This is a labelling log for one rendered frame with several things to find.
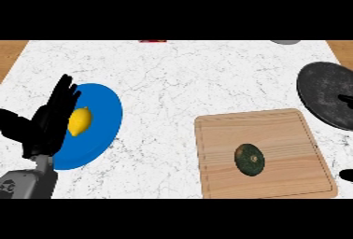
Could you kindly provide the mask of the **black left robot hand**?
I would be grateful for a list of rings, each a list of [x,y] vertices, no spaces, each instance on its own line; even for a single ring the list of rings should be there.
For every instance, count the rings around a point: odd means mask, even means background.
[[[82,91],[73,77],[64,75],[52,91],[49,102],[39,107],[32,119],[0,108],[0,134],[23,144],[23,157],[52,156],[63,148],[70,117]]]

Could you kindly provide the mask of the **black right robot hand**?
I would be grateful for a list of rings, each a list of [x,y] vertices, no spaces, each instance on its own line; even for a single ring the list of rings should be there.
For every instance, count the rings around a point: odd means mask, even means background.
[[[339,99],[348,103],[351,109],[353,109],[353,96],[339,95]],[[340,171],[340,177],[343,180],[353,182],[353,169],[345,169]]]

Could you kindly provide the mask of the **wooden cutting board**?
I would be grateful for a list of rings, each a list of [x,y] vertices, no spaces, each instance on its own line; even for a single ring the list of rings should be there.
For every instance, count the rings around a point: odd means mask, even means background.
[[[333,198],[339,194],[320,146],[297,109],[200,116],[196,119],[201,191],[206,198]],[[247,176],[235,152],[252,144],[265,168]]]

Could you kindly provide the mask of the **dark green squash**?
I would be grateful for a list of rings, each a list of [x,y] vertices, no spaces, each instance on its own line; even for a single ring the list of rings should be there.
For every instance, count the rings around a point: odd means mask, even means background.
[[[265,156],[253,144],[243,144],[235,152],[235,164],[247,176],[258,176],[265,168]]]

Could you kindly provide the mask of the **dark grey pan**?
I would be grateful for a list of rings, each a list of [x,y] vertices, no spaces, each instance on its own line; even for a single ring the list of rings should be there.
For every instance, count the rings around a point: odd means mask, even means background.
[[[317,118],[353,131],[353,70],[329,62],[308,64],[299,73],[297,92]]]

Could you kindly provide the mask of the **yellow lemon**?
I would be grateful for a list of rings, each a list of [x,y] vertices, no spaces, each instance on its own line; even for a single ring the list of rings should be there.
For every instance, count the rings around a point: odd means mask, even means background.
[[[69,130],[73,136],[79,136],[92,126],[94,114],[88,107],[77,108],[70,117]]]

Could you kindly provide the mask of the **blue plate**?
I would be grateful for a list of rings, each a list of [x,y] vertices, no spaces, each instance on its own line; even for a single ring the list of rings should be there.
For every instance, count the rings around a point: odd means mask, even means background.
[[[77,86],[82,95],[76,108],[88,107],[94,114],[92,126],[79,135],[67,133],[64,145],[54,155],[54,169],[72,170],[91,163],[114,142],[123,121],[123,106],[114,90],[105,85]]]

